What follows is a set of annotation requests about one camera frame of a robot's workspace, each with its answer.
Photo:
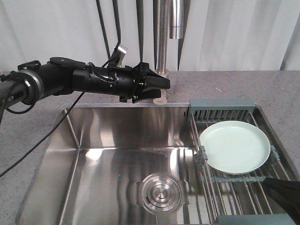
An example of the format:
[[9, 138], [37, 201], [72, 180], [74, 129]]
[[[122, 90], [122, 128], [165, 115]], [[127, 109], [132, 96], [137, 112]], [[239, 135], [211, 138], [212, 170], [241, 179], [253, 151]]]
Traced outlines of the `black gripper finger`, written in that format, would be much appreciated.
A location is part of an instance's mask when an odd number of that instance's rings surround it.
[[262, 182], [265, 193], [290, 216], [295, 224], [300, 224], [300, 182], [265, 178]]
[[170, 80], [156, 74], [152, 70], [146, 72], [144, 78], [144, 90], [167, 90], [170, 89]]
[[161, 90], [148, 90], [134, 94], [132, 103], [138, 103], [144, 100], [161, 98]]

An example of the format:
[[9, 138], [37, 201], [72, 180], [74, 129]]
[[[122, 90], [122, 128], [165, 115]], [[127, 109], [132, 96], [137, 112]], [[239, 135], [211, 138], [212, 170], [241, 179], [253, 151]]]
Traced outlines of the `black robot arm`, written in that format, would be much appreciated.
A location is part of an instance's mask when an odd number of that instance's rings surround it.
[[160, 98], [161, 91], [170, 88], [170, 80], [153, 72], [148, 63], [135, 67], [117, 66], [111, 57], [103, 66], [64, 57], [51, 57], [42, 65], [34, 60], [18, 66], [0, 77], [0, 112], [22, 102], [30, 111], [37, 101], [49, 96], [68, 95], [74, 91], [118, 96], [120, 102], [133, 103]]

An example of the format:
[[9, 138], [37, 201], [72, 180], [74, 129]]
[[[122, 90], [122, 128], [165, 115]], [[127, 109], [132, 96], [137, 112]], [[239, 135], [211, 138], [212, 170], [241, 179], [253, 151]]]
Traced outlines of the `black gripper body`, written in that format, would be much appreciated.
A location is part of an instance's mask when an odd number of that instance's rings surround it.
[[150, 72], [148, 63], [135, 67], [96, 67], [89, 64], [84, 69], [74, 70], [71, 88], [74, 91], [107, 94], [120, 97], [120, 102], [138, 102], [150, 99], [146, 88], [146, 76]]

